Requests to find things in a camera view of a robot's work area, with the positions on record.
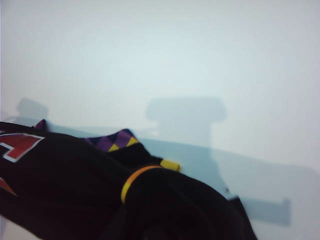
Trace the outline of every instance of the yellow band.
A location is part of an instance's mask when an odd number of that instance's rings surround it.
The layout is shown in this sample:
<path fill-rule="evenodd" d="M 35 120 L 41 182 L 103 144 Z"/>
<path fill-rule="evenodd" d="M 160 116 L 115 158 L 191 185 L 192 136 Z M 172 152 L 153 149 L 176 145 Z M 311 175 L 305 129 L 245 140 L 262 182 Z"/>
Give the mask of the yellow band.
<path fill-rule="evenodd" d="M 134 173 L 132 173 L 130 175 L 130 177 L 125 181 L 125 183 L 122 187 L 122 191 L 121 191 L 121 201 L 123 202 L 123 204 L 125 204 L 128 190 L 129 190 L 131 184 L 136 180 L 136 178 L 140 174 L 144 173 L 145 171 L 148 171 L 149 169 L 156 169 L 156 168 L 162 168 L 162 166 L 158 166 L 158 165 L 145 166 L 145 167 L 138 169 L 137 171 L 135 171 Z"/>
<path fill-rule="evenodd" d="M 162 159 L 162 161 L 160 162 L 160 165 L 163 166 L 166 169 L 171 169 L 173 171 L 180 171 L 180 164 L 176 163 L 174 161 L 169 161 L 167 159 Z"/>

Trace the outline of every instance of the purple and yellow checkered fabric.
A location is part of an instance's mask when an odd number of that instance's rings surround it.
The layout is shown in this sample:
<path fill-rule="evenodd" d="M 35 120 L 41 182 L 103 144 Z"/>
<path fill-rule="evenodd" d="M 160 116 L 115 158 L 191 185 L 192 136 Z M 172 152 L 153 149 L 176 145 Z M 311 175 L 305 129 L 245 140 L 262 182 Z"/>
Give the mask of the purple and yellow checkered fabric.
<path fill-rule="evenodd" d="M 84 140 L 107 153 L 139 143 L 129 129 L 122 129 L 108 136 L 86 137 Z"/>

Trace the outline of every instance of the black fabric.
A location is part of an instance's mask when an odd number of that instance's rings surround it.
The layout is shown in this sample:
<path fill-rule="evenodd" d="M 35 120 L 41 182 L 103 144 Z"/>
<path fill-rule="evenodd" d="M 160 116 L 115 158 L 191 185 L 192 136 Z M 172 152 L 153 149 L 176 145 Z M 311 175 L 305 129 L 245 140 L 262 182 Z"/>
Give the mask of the black fabric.
<path fill-rule="evenodd" d="M 123 205 L 126 179 L 161 161 L 140 143 L 105 153 L 66 134 L 5 122 L 0 130 L 44 137 L 15 163 L 0 147 L 0 177 L 17 195 L 0 189 L 0 214 L 43 240 L 257 239 L 240 201 L 173 170 L 141 174 Z"/>

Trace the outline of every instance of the white surface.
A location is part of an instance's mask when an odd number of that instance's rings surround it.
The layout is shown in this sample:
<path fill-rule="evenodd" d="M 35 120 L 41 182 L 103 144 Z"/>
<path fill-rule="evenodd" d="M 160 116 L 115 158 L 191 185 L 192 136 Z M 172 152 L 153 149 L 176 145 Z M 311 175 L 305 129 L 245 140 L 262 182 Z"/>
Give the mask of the white surface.
<path fill-rule="evenodd" d="M 320 236 L 319 1 L 3 0 L 1 11 L 2 121 L 46 118 L 79 137 L 130 128 L 239 194 L 260 240 Z M 9 239 L 26 238 L 7 227 Z"/>

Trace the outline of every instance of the red number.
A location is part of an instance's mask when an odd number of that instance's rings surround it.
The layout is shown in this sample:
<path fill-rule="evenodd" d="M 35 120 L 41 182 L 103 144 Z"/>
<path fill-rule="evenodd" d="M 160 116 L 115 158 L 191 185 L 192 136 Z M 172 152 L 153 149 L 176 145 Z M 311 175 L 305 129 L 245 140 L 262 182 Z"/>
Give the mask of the red number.
<path fill-rule="evenodd" d="M 16 163 L 23 155 L 33 149 L 44 137 L 26 133 L 11 133 L 0 135 L 0 146 L 7 151 L 3 158 Z"/>

